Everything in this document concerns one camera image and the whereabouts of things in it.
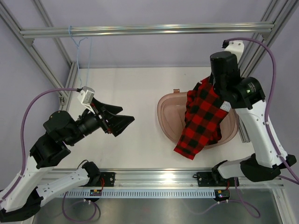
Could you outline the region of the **light blue wire hanger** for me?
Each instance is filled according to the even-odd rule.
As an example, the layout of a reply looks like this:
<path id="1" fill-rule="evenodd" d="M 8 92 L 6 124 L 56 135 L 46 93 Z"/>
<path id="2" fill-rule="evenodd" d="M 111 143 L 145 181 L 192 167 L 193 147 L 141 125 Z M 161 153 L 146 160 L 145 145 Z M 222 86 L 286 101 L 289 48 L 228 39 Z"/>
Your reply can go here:
<path id="1" fill-rule="evenodd" d="M 73 32 L 73 26 L 70 25 L 68 27 L 68 36 L 72 40 L 76 48 L 76 58 L 75 62 L 77 65 L 77 72 L 78 72 L 78 86 L 82 88 L 84 85 L 88 84 L 89 79 L 89 70 L 90 70 L 90 63 L 92 57 L 92 46 L 93 46 L 93 38 L 92 37 L 75 37 Z M 88 56 L 82 50 L 82 45 L 86 45 L 89 42 L 89 52 Z M 81 69 L 87 66 L 87 74 L 84 77 L 81 74 Z"/>

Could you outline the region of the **red black plaid shirt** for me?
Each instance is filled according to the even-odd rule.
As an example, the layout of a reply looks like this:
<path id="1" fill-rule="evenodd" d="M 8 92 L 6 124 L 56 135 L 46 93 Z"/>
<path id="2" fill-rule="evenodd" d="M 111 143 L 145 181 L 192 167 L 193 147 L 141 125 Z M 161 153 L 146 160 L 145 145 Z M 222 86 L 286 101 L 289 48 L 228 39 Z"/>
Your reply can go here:
<path id="1" fill-rule="evenodd" d="M 205 146 L 218 143 L 222 138 L 220 123 L 229 110 L 230 106 L 214 92 L 208 77 L 198 82 L 187 92 L 185 127 L 174 152 L 193 160 Z"/>

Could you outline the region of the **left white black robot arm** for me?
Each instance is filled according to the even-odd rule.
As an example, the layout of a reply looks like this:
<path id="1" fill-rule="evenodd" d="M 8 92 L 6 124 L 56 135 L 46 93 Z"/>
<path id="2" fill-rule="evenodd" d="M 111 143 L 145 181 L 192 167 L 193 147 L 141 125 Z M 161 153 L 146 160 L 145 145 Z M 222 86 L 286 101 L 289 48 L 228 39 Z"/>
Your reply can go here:
<path id="1" fill-rule="evenodd" d="M 19 183 L 0 204 L 0 221 L 24 221 L 64 192 L 97 185 L 101 172 L 92 161 L 59 180 L 44 185 L 40 181 L 71 153 L 68 146 L 74 146 L 98 129 L 115 137 L 121 134 L 135 120 L 133 116 L 121 115 L 122 110 L 120 106 L 92 99 L 91 108 L 85 109 L 77 120 L 67 111 L 54 112 L 43 125 L 46 133 L 30 150 L 25 171 L 18 175 Z"/>

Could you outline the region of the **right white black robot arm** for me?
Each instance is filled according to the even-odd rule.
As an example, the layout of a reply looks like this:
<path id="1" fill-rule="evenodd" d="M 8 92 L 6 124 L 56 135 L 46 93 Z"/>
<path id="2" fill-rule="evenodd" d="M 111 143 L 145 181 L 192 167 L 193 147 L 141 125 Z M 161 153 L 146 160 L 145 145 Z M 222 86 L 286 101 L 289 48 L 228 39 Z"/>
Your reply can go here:
<path id="1" fill-rule="evenodd" d="M 237 56 L 229 51 L 210 56 L 210 83 L 214 92 L 235 110 L 252 142 L 254 153 L 235 161 L 223 161 L 212 169 L 212 181 L 223 185 L 228 179 L 246 177 L 252 182 L 275 179 L 284 168 L 297 160 L 281 146 L 266 112 L 267 102 L 259 81 L 253 77 L 242 78 Z"/>

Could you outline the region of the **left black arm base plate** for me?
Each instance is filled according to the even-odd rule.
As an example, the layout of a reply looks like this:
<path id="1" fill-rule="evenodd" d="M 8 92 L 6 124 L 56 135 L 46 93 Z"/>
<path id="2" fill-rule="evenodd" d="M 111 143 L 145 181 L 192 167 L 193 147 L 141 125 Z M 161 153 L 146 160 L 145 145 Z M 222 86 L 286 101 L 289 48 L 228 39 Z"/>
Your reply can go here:
<path id="1" fill-rule="evenodd" d="M 81 185 L 82 187 L 113 187 L 115 183 L 115 172 L 101 172 L 99 180 L 94 184 Z"/>

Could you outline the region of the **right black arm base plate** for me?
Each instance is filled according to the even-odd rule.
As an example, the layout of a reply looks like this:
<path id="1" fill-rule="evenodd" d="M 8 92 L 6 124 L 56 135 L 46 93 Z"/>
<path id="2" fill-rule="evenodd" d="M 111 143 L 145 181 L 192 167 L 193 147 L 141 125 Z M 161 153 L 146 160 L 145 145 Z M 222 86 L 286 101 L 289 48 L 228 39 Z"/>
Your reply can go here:
<path id="1" fill-rule="evenodd" d="M 212 171 L 199 171 L 192 175 L 199 187 L 221 186 L 221 181 Z"/>

